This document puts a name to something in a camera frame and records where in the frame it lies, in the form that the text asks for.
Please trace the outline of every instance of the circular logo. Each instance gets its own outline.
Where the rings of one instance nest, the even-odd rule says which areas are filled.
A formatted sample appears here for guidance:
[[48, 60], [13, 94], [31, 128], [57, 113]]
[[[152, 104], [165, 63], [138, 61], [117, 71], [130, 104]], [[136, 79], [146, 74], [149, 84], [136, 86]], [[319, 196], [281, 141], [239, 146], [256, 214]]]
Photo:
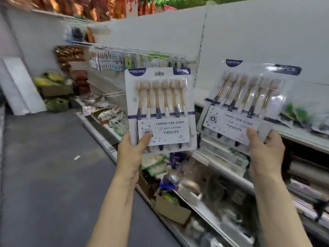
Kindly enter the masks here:
[[148, 128], [144, 129], [144, 130], [142, 131], [142, 136], [144, 136], [146, 133], [150, 133], [150, 134], [152, 134], [152, 137], [153, 137], [153, 132], [152, 132], [151, 129], [148, 129]]
[[214, 115], [214, 114], [211, 114], [209, 116], [209, 119], [208, 120], [209, 120], [210, 123], [217, 123], [217, 116]]

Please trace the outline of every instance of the hanging packaged product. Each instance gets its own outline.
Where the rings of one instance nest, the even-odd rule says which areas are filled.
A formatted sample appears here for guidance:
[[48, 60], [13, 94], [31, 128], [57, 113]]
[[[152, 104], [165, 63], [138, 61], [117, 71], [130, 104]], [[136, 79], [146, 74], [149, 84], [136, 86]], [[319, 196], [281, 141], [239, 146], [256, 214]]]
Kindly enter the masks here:
[[205, 99], [198, 131], [248, 154], [246, 129], [256, 129], [265, 141], [301, 68], [238, 60], [223, 64], [224, 72]]
[[146, 133], [145, 153], [196, 149], [194, 100], [189, 68], [150, 67], [125, 70], [132, 145]]

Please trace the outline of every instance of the person's left hand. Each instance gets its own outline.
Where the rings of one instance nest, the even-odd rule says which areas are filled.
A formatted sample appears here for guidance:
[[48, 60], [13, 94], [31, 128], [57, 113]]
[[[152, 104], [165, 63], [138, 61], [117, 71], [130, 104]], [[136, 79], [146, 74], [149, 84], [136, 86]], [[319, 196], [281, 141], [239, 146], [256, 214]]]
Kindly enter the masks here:
[[142, 154], [147, 147], [152, 134], [146, 133], [139, 141], [137, 146], [130, 143], [130, 134], [126, 133], [118, 146], [117, 170], [115, 175], [128, 179], [134, 184], [138, 181], [138, 168], [142, 163]]

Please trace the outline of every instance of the green garland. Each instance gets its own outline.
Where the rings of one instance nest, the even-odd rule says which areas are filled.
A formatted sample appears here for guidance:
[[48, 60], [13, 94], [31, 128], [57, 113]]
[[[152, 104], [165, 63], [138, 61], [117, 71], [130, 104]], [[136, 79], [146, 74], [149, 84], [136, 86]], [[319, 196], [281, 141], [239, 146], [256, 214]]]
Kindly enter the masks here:
[[206, 5], [207, 1], [214, 1], [217, 4], [233, 3], [245, 0], [148, 0], [153, 1], [156, 6], [168, 5], [176, 9], [193, 8]]

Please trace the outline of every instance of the finger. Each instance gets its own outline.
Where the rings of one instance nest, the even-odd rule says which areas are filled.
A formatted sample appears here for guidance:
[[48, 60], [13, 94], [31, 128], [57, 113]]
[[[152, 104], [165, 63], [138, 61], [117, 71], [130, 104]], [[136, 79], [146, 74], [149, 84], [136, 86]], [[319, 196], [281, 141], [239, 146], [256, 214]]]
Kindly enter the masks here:
[[255, 129], [253, 129], [252, 127], [247, 128], [247, 136], [248, 136], [248, 139], [249, 139], [249, 142], [250, 142], [249, 147], [255, 148], [255, 147], [258, 147], [260, 145], [263, 145], [263, 142], [258, 137], [257, 131]]
[[131, 145], [131, 143], [130, 143], [130, 133], [126, 133], [126, 134], [123, 136], [123, 138], [122, 138], [122, 140], [121, 140], [119, 146], [121, 146], [121, 145]]
[[139, 140], [139, 143], [137, 146], [135, 146], [135, 148], [142, 153], [144, 151], [144, 149], [147, 147], [148, 143], [150, 142], [152, 138], [152, 134], [151, 133], [145, 133], [145, 135]]
[[271, 130], [269, 132], [269, 135], [266, 137], [265, 142], [269, 146], [274, 146], [278, 148], [284, 147], [280, 134], [275, 130]]

